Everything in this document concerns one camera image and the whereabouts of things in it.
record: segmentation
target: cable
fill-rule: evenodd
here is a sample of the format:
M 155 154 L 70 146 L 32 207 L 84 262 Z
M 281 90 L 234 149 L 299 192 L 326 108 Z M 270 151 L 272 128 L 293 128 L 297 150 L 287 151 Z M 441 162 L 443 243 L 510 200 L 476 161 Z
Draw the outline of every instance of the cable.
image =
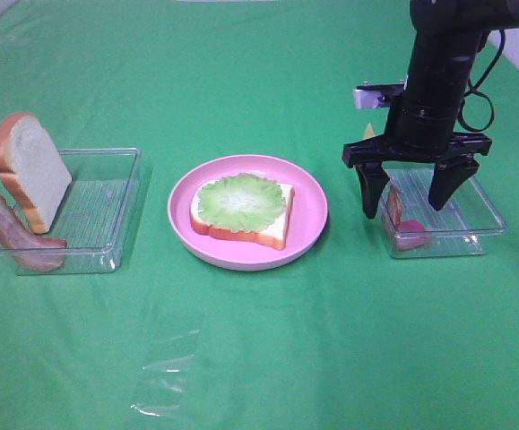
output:
M 458 117 L 457 117 L 458 122 L 460 123 L 460 125 L 462 127 L 464 127 L 465 130 L 468 130 L 469 132 L 473 132 L 473 133 L 483 132 L 484 130 L 489 128 L 492 125 L 492 123 L 494 122 L 494 105 L 492 105 L 492 101 L 490 100 L 489 96 L 487 96 L 482 91 L 479 91 L 479 87 L 486 80 L 486 78 L 489 77 L 490 72 L 492 71 L 492 69 L 494 68 L 494 66 L 496 65 L 496 63 L 498 62 L 498 60 L 500 59 L 500 57 L 502 56 L 502 53 L 504 51 L 504 46 L 506 44 L 506 32 L 504 30 L 500 30 L 499 33 L 500 33 L 500 44 L 498 46 L 497 53 L 494 55 L 494 58 L 492 58 L 492 61 L 490 62 L 489 66 L 486 68 L 486 70 L 484 71 L 482 76 L 478 79 L 478 81 L 475 84 L 472 84 L 472 81 L 470 78 L 468 79 L 468 90 L 464 93 L 463 101 L 462 101 L 462 103 L 460 105 L 460 109 L 458 111 Z M 466 104 L 466 98 L 471 95 L 481 97 L 489 103 L 490 119 L 487 122 L 487 124 L 482 128 L 473 127 L 473 126 L 469 125 L 466 122 L 466 120 L 464 119 L 463 109 L 464 109 L 464 105 Z

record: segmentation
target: white bread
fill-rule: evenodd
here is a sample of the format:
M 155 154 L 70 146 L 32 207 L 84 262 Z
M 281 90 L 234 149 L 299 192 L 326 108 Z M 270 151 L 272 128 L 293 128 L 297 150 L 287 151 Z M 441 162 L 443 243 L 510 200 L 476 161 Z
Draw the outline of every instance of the white bread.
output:
M 270 246 L 271 248 L 282 250 L 285 248 L 287 241 L 287 230 L 289 226 L 289 217 L 293 204 L 293 196 L 295 189 L 293 185 L 281 184 L 277 185 L 281 188 L 283 198 L 286 202 L 285 211 L 267 228 L 261 231 L 231 231 L 228 228 L 217 228 L 214 225 L 205 223 L 199 217 L 199 190 L 204 186 L 215 182 L 208 181 L 202 184 L 194 194 L 190 206 L 190 220 L 194 231 L 200 235 L 209 235 L 216 239 L 236 240 L 244 242 L 255 242 L 259 245 Z
M 0 123 L 0 180 L 31 230 L 48 232 L 72 177 L 34 115 L 15 113 Z

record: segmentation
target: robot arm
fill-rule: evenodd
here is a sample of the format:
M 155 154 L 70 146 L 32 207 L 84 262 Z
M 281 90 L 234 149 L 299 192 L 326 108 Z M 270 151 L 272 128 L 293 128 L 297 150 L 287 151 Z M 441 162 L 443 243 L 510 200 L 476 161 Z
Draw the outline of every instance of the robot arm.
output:
M 403 91 L 393 97 L 385 132 L 344 146 L 356 168 L 368 218 L 389 181 L 388 160 L 433 163 L 428 201 L 437 211 L 474 175 L 474 154 L 487 155 L 482 133 L 455 133 L 471 68 L 491 30 L 519 28 L 519 0 L 411 0 L 417 31 Z

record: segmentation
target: red food item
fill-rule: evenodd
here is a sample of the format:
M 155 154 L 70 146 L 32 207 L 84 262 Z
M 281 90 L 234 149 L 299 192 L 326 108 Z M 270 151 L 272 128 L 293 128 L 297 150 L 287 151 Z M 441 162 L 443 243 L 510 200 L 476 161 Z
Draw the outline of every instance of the red food item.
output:
M 67 242 L 64 239 L 42 237 L 30 232 L 0 194 L 0 245 L 8 249 L 54 249 L 66 248 Z M 14 259 L 27 269 L 49 272 L 64 263 L 65 255 L 26 253 L 15 255 Z
M 383 217 L 383 224 L 391 237 L 394 239 L 394 246 L 400 251 L 413 249 L 426 244 L 430 237 L 398 237 L 396 232 L 402 233 L 420 233 L 427 231 L 417 219 L 402 220 L 402 204 L 396 188 L 391 185 L 386 198 L 386 208 L 388 214 Z

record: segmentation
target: bread crust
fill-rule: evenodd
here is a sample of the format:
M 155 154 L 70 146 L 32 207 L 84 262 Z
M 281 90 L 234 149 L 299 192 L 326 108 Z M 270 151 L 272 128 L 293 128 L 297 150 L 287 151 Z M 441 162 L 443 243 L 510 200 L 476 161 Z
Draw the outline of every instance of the bread crust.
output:
M 287 210 L 287 219 L 286 222 L 289 223 L 289 217 L 291 214 L 291 210 L 293 209 L 293 197 L 295 194 L 295 190 L 291 189 L 290 195 L 290 205 Z M 199 235 L 207 235 L 216 239 L 221 240 L 234 240 L 241 242 L 254 242 L 259 245 L 270 246 L 278 251 L 282 251 L 285 249 L 285 245 L 287 242 L 287 231 L 285 232 L 285 236 L 283 239 L 279 239 L 278 237 L 265 235 L 259 231 L 231 231 L 228 228 L 217 228 L 213 225 L 205 224 L 204 222 L 195 219 L 193 214 L 189 213 L 189 219 L 191 221 L 191 226 L 194 229 L 195 233 Z
M 26 116 L 34 115 L 28 112 L 16 112 L 7 116 L 0 123 L 0 173 L 13 173 L 8 150 L 12 138 L 12 129 L 18 121 Z
M 0 123 L 0 180 L 14 200 L 21 205 L 31 230 L 34 233 L 43 234 L 49 231 L 49 226 L 41 218 L 37 205 L 22 188 L 20 178 L 13 170 L 11 160 L 13 129 L 19 121 L 26 117 L 33 117 L 39 122 L 38 118 L 29 112 L 17 112 L 9 115 Z

